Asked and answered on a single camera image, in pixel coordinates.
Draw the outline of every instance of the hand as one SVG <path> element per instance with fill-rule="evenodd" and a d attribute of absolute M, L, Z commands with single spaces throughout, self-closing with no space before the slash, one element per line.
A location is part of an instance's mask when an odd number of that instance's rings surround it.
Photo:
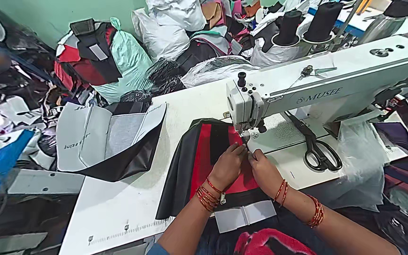
<path fill-rule="evenodd" d="M 264 153 L 257 149 L 254 153 L 248 152 L 248 160 L 253 168 L 253 176 L 259 187 L 271 198 L 275 198 L 280 189 L 283 177 Z"/>
<path fill-rule="evenodd" d="M 208 180 L 220 191 L 224 191 L 231 183 L 233 183 L 240 175 L 240 164 L 247 154 L 245 144 L 235 144 L 221 154 L 218 161 L 213 166 L 212 172 L 208 176 Z"/>

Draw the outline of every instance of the metal pole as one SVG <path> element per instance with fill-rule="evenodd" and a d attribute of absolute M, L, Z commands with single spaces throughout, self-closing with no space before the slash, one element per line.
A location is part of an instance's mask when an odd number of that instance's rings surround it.
<path fill-rule="evenodd" d="M 352 19 L 352 17 L 355 14 L 355 11 L 357 11 L 358 7 L 360 6 L 361 2 L 363 2 L 363 0 L 357 0 L 354 4 L 354 8 L 350 11 L 346 21 L 344 22 L 344 24 L 340 27 L 340 31 L 338 32 L 338 34 L 336 35 L 335 39 L 339 40 L 339 38 L 341 37 L 341 35 L 344 33 L 344 30 L 347 28 L 347 26 L 349 25 L 350 20 Z M 332 51 L 333 48 L 335 47 L 335 40 L 332 41 L 330 47 L 328 48 L 328 51 Z"/>

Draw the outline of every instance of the bangle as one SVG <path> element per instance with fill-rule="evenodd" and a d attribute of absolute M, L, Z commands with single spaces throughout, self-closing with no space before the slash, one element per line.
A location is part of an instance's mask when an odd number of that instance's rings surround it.
<path fill-rule="evenodd" d="M 199 194 L 199 196 L 206 201 L 209 205 L 211 205 L 212 207 L 216 207 L 218 204 L 218 201 L 213 200 L 212 198 L 210 198 L 208 195 L 206 195 L 202 189 L 197 189 L 196 192 Z"/>
<path fill-rule="evenodd" d="M 281 203 L 280 206 L 284 205 L 284 200 L 286 200 L 286 194 L 287 194 L 287 182 L 286 182 L 286 188 L 284 189 L 283 202 Z"/>
<path fill-rule="evenodd" d="M 210 193 L 206 188 L 201 186 L 201 191 L 204 191 L 205 193 L 207 193 L 207 195 L 209 195 L 213 200 L 219 202 L 220 200 L 218 198 L 216 198 L 212 193 Z"/>
<path fill-rule="evenodd" d="M 212 189 L 214 189 L 216 192 L 218 192 L 218 193 L 223 193 L 223 191 L 220 191 L 219 189 L 217 189 L 217 188 L 215 188 L 215 186 L 212 184 L 212 183 L 210 183 L 210 181 L 208 180 L 208 178 L 206 179 L 206 181 L 207 181 L 207 183 L 210 185 L 210 187 L 212 188 Z"/>
<path fill-rule="evenodd" d="M 196 189 L 196 196 L 198 197 L 201 205 L 203 205 L 204 208 L 209 212 L 212 212 L 213 209 L 218 205 L 219 200 L 202 186 L 199 186 Z"/>
<path fill-rule="evenodd" d="M 322 204 L 317 199 L 315 199 L 313 196 L 311 195 L 307 195 L 307 196 L 309 196 L 313 200 L 314 206 L 316 207 L 316 211 L 314 213 L 313 218 L 307 224 L 310 228 L 315 228 L 324 219 L 324 208 L 322 207 Z"/>
<path fill-rule="evenodd" d="M 280 196 L 281 190 L 283 189 L 284 183 L 286 182 L 286 179 L 283 179 L 283 182 L 281 183 L 280 189 L 278 190 L 278 193 L 275 196 L 275 201 L 278 199 L 278 197 Z"/>

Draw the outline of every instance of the musee logo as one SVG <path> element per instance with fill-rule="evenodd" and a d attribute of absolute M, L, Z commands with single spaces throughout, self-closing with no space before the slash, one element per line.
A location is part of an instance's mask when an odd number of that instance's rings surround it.
<path fill-rule="evenodd" d="M 325 92 L 321 92 L 321 93 L 318 93 L 318 94 L 315 94 L 315 95 L 312 95 L 312 96 L 308 96 L 308 98 L 301 97 L 301 98 L 299 98 L 299 99 L 297 100 L 297 103 L 308 102 L 308 101 L 311 101 L 311 100 L 315 100 L 315 99 L 319 99 L 319 98 L 324 98 L 324 97 L 327 97 L 327 96 L 335 95 L 335 94 L 338 94 L 341 89 L 342 89 L 342 87 L 341 87 L 341 88 L 337 88 L 337 89 L 331 89 L 331 90 L 328 90 L 328 91 L 325 91 Z"/>

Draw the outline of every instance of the woman's right hand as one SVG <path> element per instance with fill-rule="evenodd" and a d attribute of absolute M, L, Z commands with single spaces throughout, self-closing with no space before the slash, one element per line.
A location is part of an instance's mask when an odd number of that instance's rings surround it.
<path fill-rule="evenodd" d="M 248 152 L 248 160 L 253 169 L 253 176 L 259 187 L 269 197 L 275 198 L 283 182 L 283 177 L 264 153 L 257 149 L 254 153 Z"/>

